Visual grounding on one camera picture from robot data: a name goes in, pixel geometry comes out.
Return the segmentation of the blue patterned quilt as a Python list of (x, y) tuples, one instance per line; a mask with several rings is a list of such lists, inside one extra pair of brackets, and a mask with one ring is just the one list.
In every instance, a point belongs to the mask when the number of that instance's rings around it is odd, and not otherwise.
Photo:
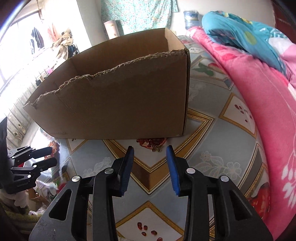
[(288, 78), (295, 75), (295, 44), (280, 30), (224, 11), (206, 13), (202, 27), (214, 42), (242, 49)]

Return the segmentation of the white glove hand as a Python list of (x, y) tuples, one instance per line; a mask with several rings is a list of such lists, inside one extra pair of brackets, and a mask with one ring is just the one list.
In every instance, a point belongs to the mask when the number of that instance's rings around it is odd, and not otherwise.
[(25, 208), (28, 205), (25, 191), (8, 194), (5, 190), (1, 189), (1, 201), (10, 207)]

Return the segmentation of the teal floral curtain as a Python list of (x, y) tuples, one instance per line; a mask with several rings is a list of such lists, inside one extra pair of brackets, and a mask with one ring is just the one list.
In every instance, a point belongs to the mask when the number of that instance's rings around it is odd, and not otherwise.
[(175, 0), (105, 0), (101, 1), (101, 18), (114, 20), (119, 34), (150, 29), (170, 28), (173, 13), (179, 12)]

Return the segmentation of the brown cardboard box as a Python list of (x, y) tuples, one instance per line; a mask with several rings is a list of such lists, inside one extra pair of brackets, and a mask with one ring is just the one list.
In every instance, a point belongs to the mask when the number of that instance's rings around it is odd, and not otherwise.
[(66, 60), (23, 108), (56, 138), (179, 137), (190, 63), (189, 50), (167, 28), (124, 35)]

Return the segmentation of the fruit pattern tablecloth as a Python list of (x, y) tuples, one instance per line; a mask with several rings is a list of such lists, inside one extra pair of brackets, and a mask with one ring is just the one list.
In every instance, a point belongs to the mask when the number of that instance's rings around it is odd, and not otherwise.
[(254, 117), (233, 81), (206, 50), (188, 36), (191, 74), (185, 134), (156, 140), (54, 139), (38, 130), (33, 146), (51, 145), (58, 164), (43, 172), (36, 190), (50, 203), (68, 180), (94, 176), (133, 146), (135, 159), (122, 198), (114, 198), (121, 240), (182, 240), (187, 199), (173, 191), (166, 147), (206, 176), (228, 176), (262, 219), (269, 211), (267, 161)]

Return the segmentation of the white narrow cabinet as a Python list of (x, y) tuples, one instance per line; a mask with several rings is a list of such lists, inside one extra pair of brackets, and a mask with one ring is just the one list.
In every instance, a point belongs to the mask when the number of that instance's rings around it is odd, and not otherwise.
[(105, 26), (108, 38), (110, 40), (120, 36), (115, 20), (110, 20), (110, 21), (104, 22), (104, 26)]

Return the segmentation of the pink blanket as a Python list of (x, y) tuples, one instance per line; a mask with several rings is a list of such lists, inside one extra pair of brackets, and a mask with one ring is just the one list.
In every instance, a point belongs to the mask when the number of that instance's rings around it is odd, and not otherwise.
[(189, 34), (230, 76), (254, 116), (269, 169), (267, 227), (274, 239), (289, 224), (295, 232), (295, 99), (286, 78), (241, 50), (213, 42), (200, 27), (192, 27)]

